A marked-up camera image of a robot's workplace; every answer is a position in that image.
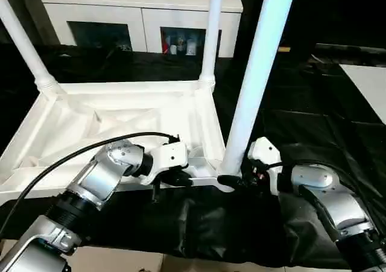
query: floor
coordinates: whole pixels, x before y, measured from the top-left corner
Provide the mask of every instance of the floor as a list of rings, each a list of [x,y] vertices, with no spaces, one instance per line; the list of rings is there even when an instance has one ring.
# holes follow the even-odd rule
[[[2,255],[15,241],[7,240]],[[198,259],[181,259],[160,253],[82,247],[68,257],[73,272],[344,272],[348,270],[303,267],[267,268],[253,263],[231,264]]]

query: black wire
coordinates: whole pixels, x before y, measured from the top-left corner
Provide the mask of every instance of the black wire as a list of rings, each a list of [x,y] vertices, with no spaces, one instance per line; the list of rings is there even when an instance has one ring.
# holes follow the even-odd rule
[[[47,167],[44,171],[42,171],[35,179],[33,179],[32,182],[20,193],[19,198],[17,198],[15,204],[13,205],[11,211],[9,212],[8,216],[6,217],[5,221],[3,222],[1,229],[0,229],[0,239],[2,239],[4,230],[14,214],[16,208],[20,205],[21,201],[27,196],[27,194],[34,188],[34,186],[41,181],[47,174],[49,174],[51,171],[56,169],[58,166],[64,164],[65,162],[69,161],[70,159],[78,156],[79,154],[85,153],[86,151],[92,150],[93,148],[96,147],[101,147],[102,145],[105,144],[110,144],[115,141],[120,141],[122,139],[128,139],[128,138],[136,138],[138,136],[162,136],[165,138],[168,138],[171,142],[176,142],[179,141],[178,138],[174,137],[173,135],[166,134],[166,133],[161,133],[161,132],[137,132],[137,133],[132,133],[132,134],[127,134],[127,135],[122,135],[122,136],[117,136],[115,138],[110,138],[106,139],[104,141],[97,142],[95,144],[91,144],[87,147],[81,148],[80,150],[77,150],[68,156],[65,156],[64,158],[58,160],[57,162],[53,163],[51,166]]]

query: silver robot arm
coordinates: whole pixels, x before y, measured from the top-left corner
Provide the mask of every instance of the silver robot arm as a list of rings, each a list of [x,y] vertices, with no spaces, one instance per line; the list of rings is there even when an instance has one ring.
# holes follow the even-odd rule
[[[376,227],[361,199],[340,183],[332,168],[320,164],[276,166],[259,174],[258,165],[280,162],[279,150],[267,139],[251,144],[248,158],[256,163],[254,176],[268,176],[270,193],[293,192],[310,202],[331,240],[353,271],[386,271],[386,255]]]
[[[1,272],[70,272],[61,254],[71,255],[94,216],[124,176],[150,184],[162,171],[188,164],[186,146],[176,142],[153,149],[121,140],[105,145],[80,171],[46,215],[39,216],[0,262]]]

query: black plastic sheet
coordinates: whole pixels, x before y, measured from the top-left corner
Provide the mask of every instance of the black plastic sheet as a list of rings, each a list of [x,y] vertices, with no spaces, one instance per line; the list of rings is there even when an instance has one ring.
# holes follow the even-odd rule
[[[2,148],[37,94],[16,50],[3,48],[11,63],[1,65],[8,85],[0,91],[0,100],[2,106],[17,102],[17,108],[8,118],[11,124]],[[195,80],[200,73],[200,59],[192,57],[62,47],[40,52],[59,82]],[[20,62],[17,69],[10,67],[16,62]],[[244,68],[245,62],[217,61],[214,99],[225,139]],[[259,136],[268,137],[283,160],[317,159],[345,169],[371,197],[379,228],[386,227],[386,128],[338,66],[289,66],[285,57],[279,57],[252,139]],[[243,169],[248,170],[247,161]],[[0,219],[12,204],[0,208]],[[20,237],[51,204],[50,198],[25,200],[7,237]],[[269,267],[347,268],[312,206],[289,194],[277,198],[225,194],[213,187],[177,188],[162,190],[154,204],[150,191],[120,192],[94,223],[91,234],[90,245],[186,258],[250,261]]]

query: glass cabinet door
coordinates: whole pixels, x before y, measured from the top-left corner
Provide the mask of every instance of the glass cabinet door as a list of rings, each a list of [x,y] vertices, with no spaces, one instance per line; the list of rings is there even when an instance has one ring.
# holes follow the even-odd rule
[[[147,52],[140,8],[45,4],[63,45]]]
[[[142,9],[148,52],[202,56],[207,11]],[[219,57],[233,57],[240,16],[220,14]]]
[[[96,22],[68,22],[68,25],[77,46],[133,50],[127,25]]]
[[[203,56],[205,29],[160,27],[160,33],[163,54]],[[218,36],[217,55],[220,39],[221,30]]]

